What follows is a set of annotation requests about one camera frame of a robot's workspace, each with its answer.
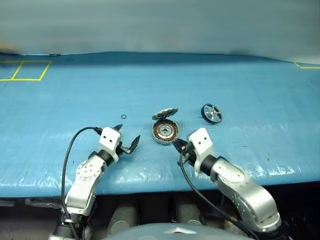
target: blue table surface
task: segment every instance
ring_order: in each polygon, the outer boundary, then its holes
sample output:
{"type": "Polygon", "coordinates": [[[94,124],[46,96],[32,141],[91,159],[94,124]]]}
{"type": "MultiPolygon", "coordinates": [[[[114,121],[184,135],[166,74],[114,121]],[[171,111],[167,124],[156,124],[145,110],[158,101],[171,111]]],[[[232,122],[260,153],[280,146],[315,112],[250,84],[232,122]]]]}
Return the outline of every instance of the blue table surface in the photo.
{"type": "MultiPolygon", "coordinates": [[[[190,190],[175,148],[152,137],[151,117],[166,108],[179,108],[170,119],[181,138],[207,128],[215,155],[243,167],[262,185],[320,180],[320,70],[238,55],[0,55],[0,61],[17,60],[52,64],[42,81],[0,82],[0,197],[60,195],[64,156],[75,132],[117,124],[123,124],[124,145],[137,135],[140,143],[134,154],[110,166],[98,194],[190,190]],[[221,123],[202,118],[206,103],[221,110],[221,123]]],[[[0,64],[0,78],[16,67],[0,64]]],[[[26,64],[19,78],[38,77],[43,68],[26,64]]],[[[98,141],[90,130],[77,138],[66,190],[98,141]]],[[[186,170],[199,189],[216,188],[206,175],[186,170]]]]}

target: yellow tape square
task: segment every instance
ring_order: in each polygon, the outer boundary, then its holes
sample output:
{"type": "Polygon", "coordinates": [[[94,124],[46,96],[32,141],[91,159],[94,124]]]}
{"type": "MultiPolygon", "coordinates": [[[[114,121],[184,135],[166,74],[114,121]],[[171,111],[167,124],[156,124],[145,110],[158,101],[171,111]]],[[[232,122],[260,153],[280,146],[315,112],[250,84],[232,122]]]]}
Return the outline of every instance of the yellow tape square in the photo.
{"type": "Polygon", "coordinates": [[[0,64],[19,64],[19,66],[14,71],[11,78],[0,78],[0,82],[6,81],[41,81],[42,78],[45,76],[50,64],[52,61],[49,60],[21,60],[21,61],[0,61],[0,64]],[[17,74],[19,73],[20,69],[25,63],[47,63],[43,72],[41,73],[39,78],[16,78],[17,74]]]}
{"type": "Polygon", "coordinates": [[[296,61],[293,62],[300,69],[320,69],[320,66],[312,65],[312,66],[301,66],[296,61]]]}

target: white backdrop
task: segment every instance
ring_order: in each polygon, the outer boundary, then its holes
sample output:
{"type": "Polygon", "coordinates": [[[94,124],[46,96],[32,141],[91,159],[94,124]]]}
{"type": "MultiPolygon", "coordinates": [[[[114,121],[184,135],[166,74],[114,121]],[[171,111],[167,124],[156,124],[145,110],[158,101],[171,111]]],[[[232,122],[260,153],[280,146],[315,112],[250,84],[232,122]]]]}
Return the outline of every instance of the white backdrop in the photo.
{"type": "Polygon", "coordinates": [[[244,54],[320,64],[320,0],[1,0],[1,48],[244,54]]]}

